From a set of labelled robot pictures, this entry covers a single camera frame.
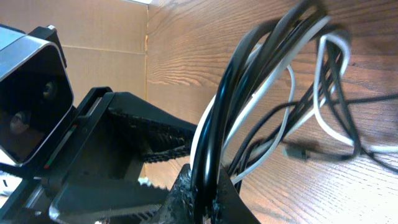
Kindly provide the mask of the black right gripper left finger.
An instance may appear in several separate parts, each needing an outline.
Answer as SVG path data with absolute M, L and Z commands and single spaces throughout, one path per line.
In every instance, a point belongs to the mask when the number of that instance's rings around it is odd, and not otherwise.
M 190 171 L 189 164 L 182 167 L 165 202 L 146 223 L 199 223 L 195 216 Z

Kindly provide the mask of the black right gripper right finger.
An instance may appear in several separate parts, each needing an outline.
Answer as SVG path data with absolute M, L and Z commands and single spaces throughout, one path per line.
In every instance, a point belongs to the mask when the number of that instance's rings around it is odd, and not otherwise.
M 237 193 L 227 172 L 221 168 L 214 201 L 214 223 L 255 224 L 259 220 Z

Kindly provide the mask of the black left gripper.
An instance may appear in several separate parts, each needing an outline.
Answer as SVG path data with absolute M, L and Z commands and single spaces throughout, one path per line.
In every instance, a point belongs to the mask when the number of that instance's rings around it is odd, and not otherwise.
M 129 92 L 94 88 L 31 161 L 1 166 L 21 178 L 1 222 L 148 220 L 168 191 L 139 182 L 144 163 L 188 156 L 196 128 Z

